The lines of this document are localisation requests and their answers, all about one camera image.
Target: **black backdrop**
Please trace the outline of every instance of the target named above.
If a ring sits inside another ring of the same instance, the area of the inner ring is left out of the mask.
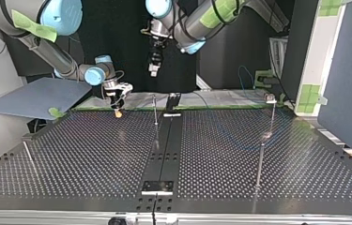
[[[197,7],[196,0],[180,0],[180,4],[188,13]],[[140,33],[149,19],[145,0],[84,0],[83,6],[78,33],[87,63],[94,63],[97,55],[110,54],[115,68],[126,73],[122,81],[132,83],[136,92],[186,93],[196,88],[196,55],[182,54],[174,41],[164,51],[158,77],[150,77],[149,38]]]

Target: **end effector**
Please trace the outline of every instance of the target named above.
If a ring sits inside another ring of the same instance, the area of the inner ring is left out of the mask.
[[[210,34],[217,34],[221,25],[230,24],[249,0],[206,0],[187,16],[174,0],[145,0],[153,17],[150,23],[151,54],[149,71],[156,77],[163,61],[162,51],[172,38],[182,53],[197,53]]]

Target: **metal rod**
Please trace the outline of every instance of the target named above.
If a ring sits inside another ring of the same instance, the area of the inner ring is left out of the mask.
[[[29,147],[27,146],[27,143],[23,142],[23,146],[25,147],[25,150],[26,150],[27,155],[29,156],[29,159],[31,161],[34,161],[33,158],[32,158],[32,155],[30,154]]]
[[[257,180],[255,183],[256,188],[260,188],[260,180],[261,180],[261,171],[263,170],[263,158],[264,158],[264,149],[265,149],[265,144],[261,143],[260,147],[260,157],[258,159],[258,171],[257,171]]]
[[[273,127],[273,124],[274,124],[275,110],[276,110],[276,103],[274,103],[274,107],[272,108],[271,127],[270,127],[270,130],[269,130],[270,133],[272,133],[272,127]]]
[[[152,104],[153,104],[153,111],[155,113],[155,125],[158,125],[158,112],[156,110],[156,95],[153,95],[152,98]]]

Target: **green tape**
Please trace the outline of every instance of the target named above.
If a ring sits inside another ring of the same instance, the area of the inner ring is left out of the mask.
[[[298,99],[298,113],[313,113],[319,100],[320,85],[303,84]]]
[[[222,18],[225,21],[230,22],[233,19],[235,19],[234,11],[235,9],[237,9],[237,1],[217,0],[216,7],[217,7],[217,10],[219,11],[219,14],[222,16]],[[202,23],[203,26],[209,29],[213,29],[217,27],[221,23],[221,21],[219,17],[216,15],[214,8],[210,7],[200,19],[200,23]]]
[[[320,17],[337,16],[339,14],[342,0],[322,0],[319,9]]]
[[[57,108],[50,108],[49,109],[49,113],[52,117],[54,117],[55,119],[64,117],[66,115],[66,113],[64,112],[60,112]]]
[[[57,33],[55,28],[35,23],[19,11],[11,10],[11,12],[15,27],[29,31],[39,38],[48,39],[52,42],[56,41]]]
[[[255,105],[226,105],[226,106],[177,106],[175,110],[250,110],[250,109],[264,109],[270,108],[273,105],[255,104]]]

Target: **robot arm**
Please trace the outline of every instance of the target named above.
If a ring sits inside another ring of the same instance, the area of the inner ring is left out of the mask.
[[[162,49],[168,38],[175,39],[182,53],[194,54],[222,25],[232,23],[249,0],[206,0],[188,17],[174,0],[146,0],[149,14],[152,48],[149,71],[156,77],[162,61]]]
[[[54,68],[57,77],[85,81],[91,85],[101,85],[111,106],[119,110],[123,99],[132,90],[132,85],[119,83],[109,55],[96,58],[96,65],[77,65],[72,57],[55,43],[18,29],[11,18],[12,10],[21,12],[35,23],[54,27],[60,36],[75,33],[82,22],[81,0],[0,0],[0,30],[17,38],[30,51]]]

